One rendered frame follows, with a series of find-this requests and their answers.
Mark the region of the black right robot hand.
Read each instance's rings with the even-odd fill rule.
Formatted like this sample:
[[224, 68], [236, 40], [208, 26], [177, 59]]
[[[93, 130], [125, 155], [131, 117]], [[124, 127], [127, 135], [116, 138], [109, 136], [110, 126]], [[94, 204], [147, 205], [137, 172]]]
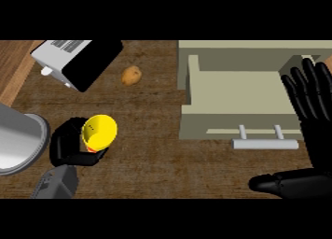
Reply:
[[323, 62], [301, 61], [280, 77], [299, 121], [311, 168], [251, 178], [252, 191], [281, 199], [332, 199], [332, 73]]

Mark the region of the yellow cup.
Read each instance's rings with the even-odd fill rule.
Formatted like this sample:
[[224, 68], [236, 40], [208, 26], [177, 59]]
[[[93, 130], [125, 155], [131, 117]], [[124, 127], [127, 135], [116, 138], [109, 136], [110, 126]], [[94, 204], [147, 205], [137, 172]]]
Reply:
[[94, 115], [84, 123], [81, 129], [82, 142], [90, 152], [97, 152], [109, 147], [118, 133], [113, 118], [107, 115]]

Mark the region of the beige drawer front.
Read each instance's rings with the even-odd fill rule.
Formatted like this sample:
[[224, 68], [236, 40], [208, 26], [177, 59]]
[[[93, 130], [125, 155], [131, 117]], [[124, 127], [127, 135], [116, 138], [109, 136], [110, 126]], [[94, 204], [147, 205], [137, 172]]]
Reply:
[[239, 126], [245, 126], [249, 139], [274, 139], [279, 125], [283, 137], [302, 140], [298, 116], [279, 114], [183, 114], [180, 139], [212, 140], [239, 138]]

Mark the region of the beige open drawer box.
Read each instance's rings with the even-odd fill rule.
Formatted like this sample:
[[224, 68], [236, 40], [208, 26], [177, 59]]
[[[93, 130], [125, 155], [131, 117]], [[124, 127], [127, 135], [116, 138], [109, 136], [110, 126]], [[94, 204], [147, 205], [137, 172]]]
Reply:
[[189, 114], [293, 115], [280, 76], [311, 55], [293, 55], [279, 71], [200, 71], [199, 57], [189, 56]]

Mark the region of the beige cabinet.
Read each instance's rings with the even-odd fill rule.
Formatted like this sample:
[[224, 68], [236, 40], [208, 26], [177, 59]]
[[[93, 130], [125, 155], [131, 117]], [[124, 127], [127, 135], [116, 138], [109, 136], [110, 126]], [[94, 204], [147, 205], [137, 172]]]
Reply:
[[203, 71], [279, 71], [293, 56], [324, 61], [332, 40], [178, 40], [177, 88], [186, 89], [189, 56], [199, 58]]

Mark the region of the brown potato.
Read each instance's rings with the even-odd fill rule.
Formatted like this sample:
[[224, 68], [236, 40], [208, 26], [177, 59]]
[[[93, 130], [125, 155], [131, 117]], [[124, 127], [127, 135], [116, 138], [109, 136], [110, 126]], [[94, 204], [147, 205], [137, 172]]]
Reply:
[[135, 65], [133, 65], [122, 72], [121, 83], [125, 86], [131, 86], [138, 82], [140, 79], [141, 79], [140, 68]]

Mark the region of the white and black toaster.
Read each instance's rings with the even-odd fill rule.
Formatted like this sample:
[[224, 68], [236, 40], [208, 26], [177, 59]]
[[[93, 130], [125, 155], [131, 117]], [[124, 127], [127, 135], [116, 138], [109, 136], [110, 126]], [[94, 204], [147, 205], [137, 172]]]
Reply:
[[45, 40], [31, 52], [41, 75], [84, 92], [122, 51], [118, 39]]

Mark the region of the large grey cylinder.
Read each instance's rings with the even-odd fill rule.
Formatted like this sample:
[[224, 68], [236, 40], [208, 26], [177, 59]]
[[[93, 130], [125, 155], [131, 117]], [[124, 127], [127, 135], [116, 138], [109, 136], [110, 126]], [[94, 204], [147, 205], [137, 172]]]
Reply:
[[50, 141], [50, 124], [37, 114], [22, 114], [0, 103], [0, 176], [26, 170]]

